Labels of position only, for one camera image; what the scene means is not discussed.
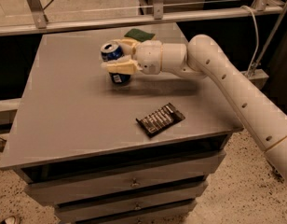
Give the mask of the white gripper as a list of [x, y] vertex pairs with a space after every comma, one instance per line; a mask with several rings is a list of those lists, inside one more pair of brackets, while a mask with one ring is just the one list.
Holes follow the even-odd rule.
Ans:
[[101, 67], [109, 73], [133, 75], [140, 70], [146, 75], [157, 75], [160, 73], [162, 55], [162, 43], [160, 41], [147, 40], [140, 44], [136, 39], [126, 37], [115, 39], [115, 42], [127, 56], [103, 62]]

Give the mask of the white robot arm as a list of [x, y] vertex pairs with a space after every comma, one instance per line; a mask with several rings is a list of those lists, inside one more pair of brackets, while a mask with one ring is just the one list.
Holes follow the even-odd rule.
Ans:
[[274, 105], [226, 57], [207, 35], [188, 44], [115, 39], [101, 47], [102, 67], [110, 73], [172, 73], [185, 79], [209, 77], [240, 121], [287, 183], [287, 115]]

